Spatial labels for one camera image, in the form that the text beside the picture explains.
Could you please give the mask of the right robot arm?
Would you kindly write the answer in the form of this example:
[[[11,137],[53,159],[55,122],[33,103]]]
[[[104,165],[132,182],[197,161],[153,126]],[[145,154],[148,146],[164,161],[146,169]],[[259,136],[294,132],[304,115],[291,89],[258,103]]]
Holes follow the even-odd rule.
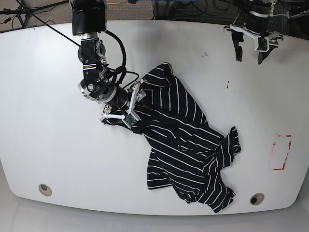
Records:
[[[101,122],[123,123],[131,128],[140,117],[134,111],[135,103],[145,97],[140,88],[141,81],[135,78],[129,89],[120,87],[128,73],[126,51],[122,41],[107,30],[104,0],[71,0],[72,33],[81,37],[78,58],[83,65],[83,80],[79,84],[82,95],[91,101],[103,103]],[[105,57],[106,49],[98,34],[104,32],[113,37],[122,52],[122,63],[116,69],[109,68]]]

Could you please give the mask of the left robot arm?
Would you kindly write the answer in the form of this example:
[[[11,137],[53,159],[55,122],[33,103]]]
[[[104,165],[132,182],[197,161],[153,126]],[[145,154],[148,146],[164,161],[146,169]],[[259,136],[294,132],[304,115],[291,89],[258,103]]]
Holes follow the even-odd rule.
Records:
[[[244,14],[245,20],[242,25],[237,25],[240,15],[237,15],[233,23],[225,26],[224,30],[231,33],[235,50],[236,61],[242,61],[243,50],[240,43],[244,42],[244,36],[253,39],[253,49],[258,52],[258,64],[278,48],[278,39],[283,40],[283,35],[277,31],[269,32],[267,26],[276,5],[275,0],[236,0],[240,14]]]

